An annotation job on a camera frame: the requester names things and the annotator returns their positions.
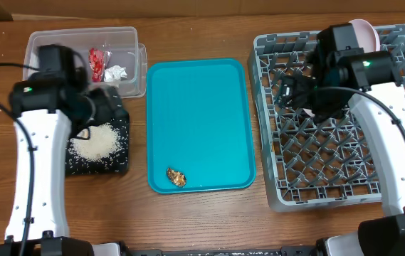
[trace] wooden table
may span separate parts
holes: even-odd
[[[235,58],[243,64],[249,84],[246,61],[257,35],[324,29],[354,18],[374,25],[405,23],[405,13],[19,21],[0,23],[0,62],[22,63],[34,31],[134,26],[147,47],[149,66],[168,60]],[[7,103],[11,87],[20,79],[21,70],[0,68],[2,102]],[[253,185],[237,191],[159,195],[147,183],[145,97],[124,102],[132,120],[130,170],[125,176],[67,178],[66,215],[74,238],[91,243],[124,240],[132,249],[279,248],[313,245],[318,238],[355,231],[360,222],[382,216],[378,203],[273,212],[265,196],[258,120],[251,97],[257,163]],[[0,112],[0,243],[11,215],[15,175],[15,134],[11,120]]]

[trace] transparent bin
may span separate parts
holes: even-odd
[[[146,90],[147,51],[138,43],[137,31],[133,27],[109,28],[76,28],[55,31],[38,31],[30,35],[25,53],[25,65],[38,67],[37,50],[39,46],[58,44],[68,46],[80,53],[89,70],[88,81],[91,81],[92,70],[88,63],[89,50],[97,48],[112,52],[107,68],[114,65],[126,68],[127,79],[118,85],[118,93],[122,97],[141,97]],[[81,66],[79,58],[75,64]],[[23,70],[23,79],[27,80],[33,70]],[[112,85],[113,82],[91,82],[89,87]]]

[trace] teal plastic tray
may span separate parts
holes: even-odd
[[[186,176],[183,188],[167,168]],[[246,188],[256,177],[242,65],[234,59],[153,65],[147,73],[147,170],[158,193]]]

